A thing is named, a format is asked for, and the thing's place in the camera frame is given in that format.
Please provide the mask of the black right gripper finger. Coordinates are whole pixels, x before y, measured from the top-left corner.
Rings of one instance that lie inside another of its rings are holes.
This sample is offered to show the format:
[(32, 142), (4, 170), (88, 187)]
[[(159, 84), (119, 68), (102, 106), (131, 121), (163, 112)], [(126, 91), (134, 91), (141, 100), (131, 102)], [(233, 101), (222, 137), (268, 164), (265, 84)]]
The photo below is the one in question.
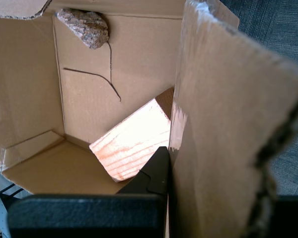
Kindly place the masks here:
[(159, 147), (113, 195), (32, 195), (10, 206), (13, 238), (165, 237), (170, 155)]
[(270, 225), (272, 238), (298, 238), (298, 196), (278, 197)]

